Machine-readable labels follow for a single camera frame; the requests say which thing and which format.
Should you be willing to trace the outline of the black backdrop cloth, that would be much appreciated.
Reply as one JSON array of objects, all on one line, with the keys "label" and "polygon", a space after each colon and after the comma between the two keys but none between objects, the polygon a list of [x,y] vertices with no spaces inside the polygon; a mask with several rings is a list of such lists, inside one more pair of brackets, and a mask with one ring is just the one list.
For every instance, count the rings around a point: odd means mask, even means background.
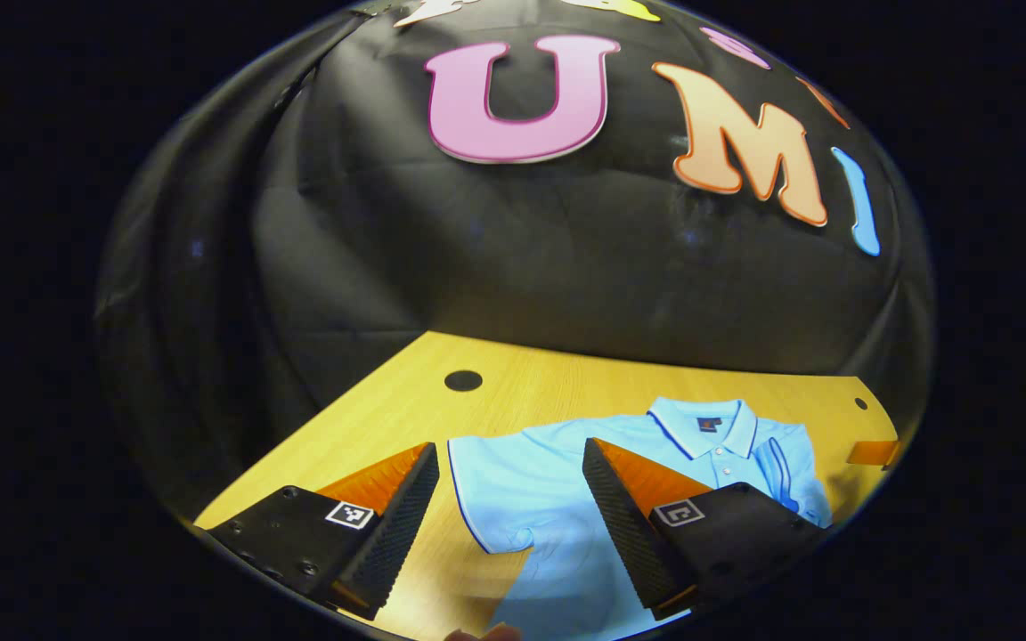
[{"label": "black backdrop cloth", "polygon": [[936,364],[928,232],[883,144],[745,34],[647,0],[337,11],[225,77],[140,166],[98,375],[195,518],[428,332],[854,375],[899,434]]}]

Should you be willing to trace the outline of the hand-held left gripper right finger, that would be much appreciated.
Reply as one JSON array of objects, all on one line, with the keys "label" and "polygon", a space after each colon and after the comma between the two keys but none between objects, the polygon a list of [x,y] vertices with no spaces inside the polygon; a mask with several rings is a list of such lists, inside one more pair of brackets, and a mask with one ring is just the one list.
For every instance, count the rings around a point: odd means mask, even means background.
[{"label": "hand-held left gripper right finger", "polygon": [[777,579],[830,535],[748,483],[714,490],[599,438],[583,446],[582,473],[656,620],[721,608]]}]

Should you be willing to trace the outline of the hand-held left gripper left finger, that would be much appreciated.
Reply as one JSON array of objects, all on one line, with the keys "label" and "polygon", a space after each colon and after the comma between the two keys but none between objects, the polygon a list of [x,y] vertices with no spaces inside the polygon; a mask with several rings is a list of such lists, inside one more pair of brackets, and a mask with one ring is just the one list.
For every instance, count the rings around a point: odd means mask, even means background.
[{"label": "hand-held left gripper left finger", "polygon": [[234,563],[314,604],[371,620],[439,477],[432,442],[380,460],[336,442],[285,442],[229,484],[195,524]]}]

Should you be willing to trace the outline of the light blue T-shirt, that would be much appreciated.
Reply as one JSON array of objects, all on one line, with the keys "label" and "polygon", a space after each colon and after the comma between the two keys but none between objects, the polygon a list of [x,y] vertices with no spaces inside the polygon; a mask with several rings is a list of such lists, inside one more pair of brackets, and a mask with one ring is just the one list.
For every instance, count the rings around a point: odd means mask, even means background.
[{"label": "light blue T-shirt", "polygon": [[742,399],[658,398],[642,415],[531,426],[448,442],[464,523],[489,555],[528,550],[492,625],[524,641],[616,641],[656,627],[640,604],[582,474],[590,438],[712,488],[748,483],[818,527],[832,511],[806,427],[758,417]]}]

